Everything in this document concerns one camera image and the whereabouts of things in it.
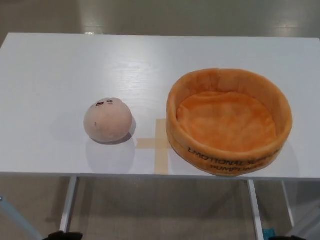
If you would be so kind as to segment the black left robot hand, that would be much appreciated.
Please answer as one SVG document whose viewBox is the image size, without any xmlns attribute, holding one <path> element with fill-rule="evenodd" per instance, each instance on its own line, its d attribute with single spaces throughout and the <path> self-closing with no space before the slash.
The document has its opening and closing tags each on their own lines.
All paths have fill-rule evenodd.
<svg viewBox="0 0 320 240">
<path fill-rule="evenodd" d="M 80 232 L 57 231 L 48 235 L 44 240 L 81 240 L 83 234 Z"/>
</svg>

